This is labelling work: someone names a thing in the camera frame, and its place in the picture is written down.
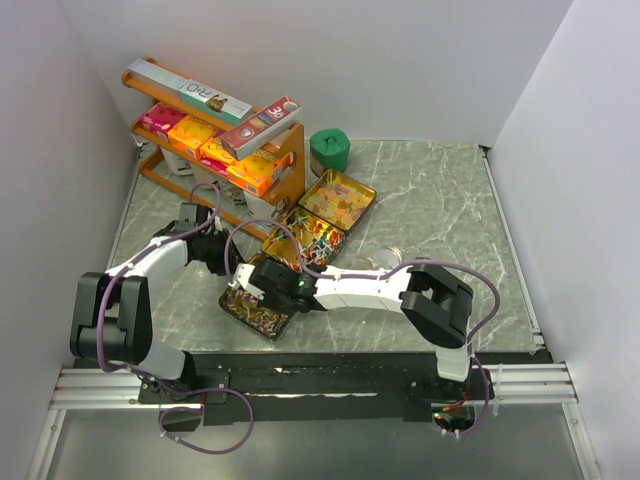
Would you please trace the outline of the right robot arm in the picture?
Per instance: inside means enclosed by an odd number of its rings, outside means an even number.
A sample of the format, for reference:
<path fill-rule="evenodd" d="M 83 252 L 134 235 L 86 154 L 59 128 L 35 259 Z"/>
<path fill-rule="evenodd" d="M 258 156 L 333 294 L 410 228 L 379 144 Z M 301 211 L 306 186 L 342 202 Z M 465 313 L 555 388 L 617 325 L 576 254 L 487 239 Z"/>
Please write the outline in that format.
<path fill-rule="evenodd" d="M 441 266 L 423 262 L 378 271 L 321 266 L 297 272 L 265 259 L 240 265 L 234 279 L 260 306 L 275 311 L 363 308 L 402 314 L 435 348 L 439 391 L 456 399 L 472 386 L 467 335 L 474 292 Z"/>

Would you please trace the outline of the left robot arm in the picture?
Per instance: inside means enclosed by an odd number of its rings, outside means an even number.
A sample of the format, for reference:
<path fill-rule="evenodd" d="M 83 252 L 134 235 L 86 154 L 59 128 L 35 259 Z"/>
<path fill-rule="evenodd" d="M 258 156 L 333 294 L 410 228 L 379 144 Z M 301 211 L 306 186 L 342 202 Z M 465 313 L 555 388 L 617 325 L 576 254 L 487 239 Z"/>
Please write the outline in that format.
<path fill-rule="evenodd" d="M 78 281 L 70 332 L 74 357 L 106 372 L 128 369 L 162 385 L 174 401 L 198 389 L 193 356 L 154 337 L 151 292 L 173 272 L 201 262 L 224 276 L 243 261 L 217 212 L 185 202 L 179 216 L 154 234 L 139 253 L 103 273 Z"/>

